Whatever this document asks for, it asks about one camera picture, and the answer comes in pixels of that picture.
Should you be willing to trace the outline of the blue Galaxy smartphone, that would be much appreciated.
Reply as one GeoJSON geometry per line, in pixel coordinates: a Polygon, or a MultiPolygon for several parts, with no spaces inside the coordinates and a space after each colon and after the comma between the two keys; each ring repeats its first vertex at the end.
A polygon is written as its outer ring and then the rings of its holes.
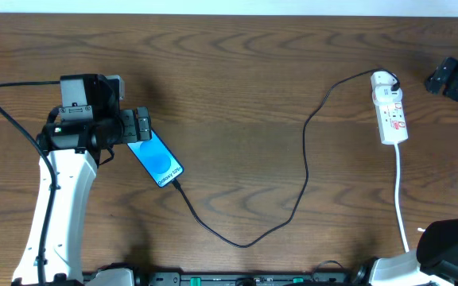
{"type": "Polygon", "coordinates": [[[172,183],[183,172],[180,161],[152,129],[149,141],[128,143],[130,151],[136,156],[158,187],[172,183]]]}

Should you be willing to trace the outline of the white power strip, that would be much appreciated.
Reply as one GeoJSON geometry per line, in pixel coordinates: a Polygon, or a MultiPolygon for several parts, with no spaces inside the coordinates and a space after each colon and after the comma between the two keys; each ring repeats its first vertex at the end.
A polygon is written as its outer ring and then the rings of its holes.
{"type": "Polygon", "coordinates": [[[403,93],[394,75],[387,71],[375,72],[371,76],[371,87],[381,142],[384,145],[398,145],[407,140],[403,93]]]}

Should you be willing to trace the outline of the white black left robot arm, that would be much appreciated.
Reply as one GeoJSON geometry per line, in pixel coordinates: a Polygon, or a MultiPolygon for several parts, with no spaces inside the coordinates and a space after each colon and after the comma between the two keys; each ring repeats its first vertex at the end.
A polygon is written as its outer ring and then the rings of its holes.
{"type": "Polygon", "coordinates": [[[87,199],[115,145],[152,139],[145,107],[123,110],[118,75],[63,75],[62,103],[37,135],[41,182],[25,252],[13,285],[81,285],[81,249],[87,199]]]}

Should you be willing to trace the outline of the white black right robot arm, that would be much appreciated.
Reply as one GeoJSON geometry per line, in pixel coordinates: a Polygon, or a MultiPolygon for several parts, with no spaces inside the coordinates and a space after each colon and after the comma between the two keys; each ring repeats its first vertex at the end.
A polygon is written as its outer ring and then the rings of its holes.
{"type": "MultiPolygon", "coordinates": [[[[388,71],[376,71],[371,86],[381,142],[397,148],[407,138],[398,79],[388,71]]],[[[445,58],[426,79],[425,89],[458,102],[458,60],[445,58]]],[[[351,284],[458,285],[458,218],[431,223],[416,249],[362,265],[351,284]]]]}

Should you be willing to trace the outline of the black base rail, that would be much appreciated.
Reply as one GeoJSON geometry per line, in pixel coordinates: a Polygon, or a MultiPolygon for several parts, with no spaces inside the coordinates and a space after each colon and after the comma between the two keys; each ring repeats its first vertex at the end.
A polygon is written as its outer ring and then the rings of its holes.
{"type": "Polygon", "coordinates": [[[89,283],[96,275],[110,269],[130,269],[136,285],[143,286],[236,286],[236,285],[350,285],[351,275],[338,268],[318,268],[314,272],[185,272],[179,268],[144,270],[127,263],[104,265],[94,272],[84,272],[83,282],[89,283]]]}

